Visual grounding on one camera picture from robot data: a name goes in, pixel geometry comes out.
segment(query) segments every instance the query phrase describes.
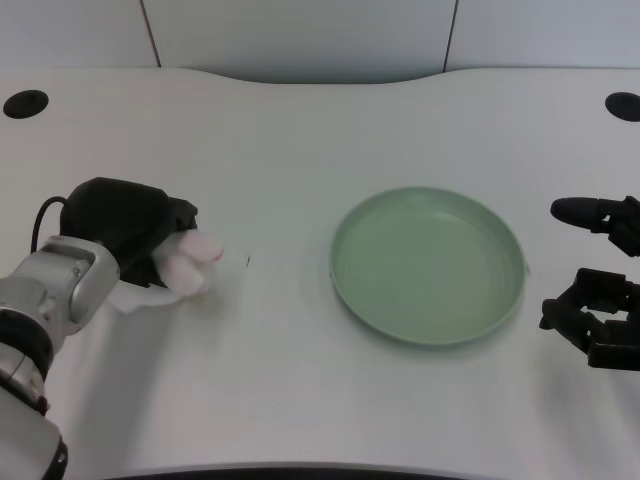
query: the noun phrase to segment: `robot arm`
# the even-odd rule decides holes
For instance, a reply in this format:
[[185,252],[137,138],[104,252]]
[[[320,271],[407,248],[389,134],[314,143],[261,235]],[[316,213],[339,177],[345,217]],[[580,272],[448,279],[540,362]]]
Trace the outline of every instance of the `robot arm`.
[[67,449],[44,417],[44,380],[65,338],[91,320],[119,274],[105,247],[56,236],[0,280],[0,478],[62,478]]
[[2,480],[62,478],[67,447],[45,418],[44,381],[54,356],[119,279],[164,287],[152,252],[174,232],[196,228],[193,205],[135,183],[98,178],[61,200],[61,235],[0,279]]
[[[553,202],[558,220],[592,233],[607,233],[609,240],[630,257],[640,256],[640,202],[595,198],[563,198]],[[600,322],[589,310],[628,312],[626,321]],[[596,368],[640,371],[640,285],[624,275],[581,268],[557,299],[542,304],[540,328],[555,329],[587,354]]]

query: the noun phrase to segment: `white table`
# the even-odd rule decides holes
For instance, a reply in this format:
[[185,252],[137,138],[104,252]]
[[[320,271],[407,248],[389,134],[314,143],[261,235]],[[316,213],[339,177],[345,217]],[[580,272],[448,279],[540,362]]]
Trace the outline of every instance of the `white table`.
[[[207,298],[102,311],[47,380],[68,478],[331,462],[491,479],[640,475],[640,374],[591,369],[540,306],[591,267],[640,281],[604,236],[554,220],[564,196],[638,195],[640,124],[604,108],[640,71],[474,70],[374,86],[275,86],[186,70],[0,73],[0,250],[8,274],[52,195],[109,176],[200,208],[228,247]],[[381,190],[472,196],[513,228],[530,276],[484,341],[408,347],[338,303],[327,253]],[[49,215],[42,235],[55,230]],[[250,255],[245,268],[244,259]]]

